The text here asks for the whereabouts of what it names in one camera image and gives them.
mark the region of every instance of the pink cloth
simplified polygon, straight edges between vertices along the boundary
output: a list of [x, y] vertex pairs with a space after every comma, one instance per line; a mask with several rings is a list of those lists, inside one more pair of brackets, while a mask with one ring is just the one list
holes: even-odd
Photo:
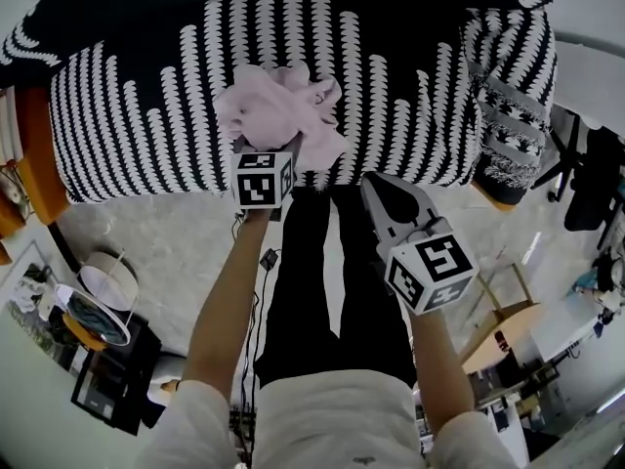
[[297, 169], [326, 170], [349, 144], [335, 129], [332, 108], [341, 99], [334, 78], [311, 83], [304, 63], [265, 71], [242, 64], [234, 84], [213, 103], [220, 126], [233, 139], [245, 139], [258, 151], [281, 148], [304, 134]]

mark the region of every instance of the leg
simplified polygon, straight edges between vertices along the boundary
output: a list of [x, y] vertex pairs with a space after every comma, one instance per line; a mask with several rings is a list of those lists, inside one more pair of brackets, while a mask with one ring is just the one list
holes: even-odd
[[412, 388], [417, 380], [408, 331], [396, 297], [389, 295], [373, 262], [379, 260], [359, 187], [335, 187], [345, 254], [345, 304], [341, 346], [349, 368], [371, 369], [398, 378]]
[[323, 286], [323, 244], [330, 196], [296, 188], [284, 221], [281, 263], [267, 316], [265, 351], [254, 368], [261, 387], [274, 380], [338, 369]]

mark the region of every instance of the sleeve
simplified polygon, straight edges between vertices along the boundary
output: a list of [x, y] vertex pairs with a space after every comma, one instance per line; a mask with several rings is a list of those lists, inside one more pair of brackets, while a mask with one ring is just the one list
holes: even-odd
[[232, 469], [239, 461], [229, 440], [228, 404], [202, 382], [181, 382], [152, 434], [138, 469]]
[[478, 411], [463, 413], [443, 426], [432, 461], [439, 469], [517, 469], [488, 418]]
[[557, 56], [543, 6], [551, 1], [467, 10], [463, 42], [482, 113], [474, 182], [505, 205], [519, 203], [534, 184], [550, 132]]

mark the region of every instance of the person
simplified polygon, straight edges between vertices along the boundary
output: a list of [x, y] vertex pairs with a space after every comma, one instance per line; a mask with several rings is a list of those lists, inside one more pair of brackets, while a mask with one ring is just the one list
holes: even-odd
[[[436, 436], [436, 467], [513, 468], [474, 396], [441, 312], [410, 317], [414, 360], [395, 296], [377, 276], [376, 236], [359, 187], [296, 188], [267, 317], [257, 469], [422, 468], [412, 388]], [[330, 329], [323, 247], [330, 201], [340, 217], [345, 301]], [[248, 330], [269, 211], [249, 213], [193, 331], [178, 392], [138, 459], [140, 468], [231, 469], [232, 378]]]

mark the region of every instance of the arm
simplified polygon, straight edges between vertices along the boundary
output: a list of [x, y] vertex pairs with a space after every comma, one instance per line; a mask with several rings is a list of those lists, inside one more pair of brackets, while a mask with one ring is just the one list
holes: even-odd
[[183, 380], [209, 384], [227, 401], [247, 333], [270, 213], [263, 210], [248, 216], [191, 336]]
[[475, 407], [473, 390], [458, 360], [441, 311], [410, 315], [423, 408], [434, 434]]

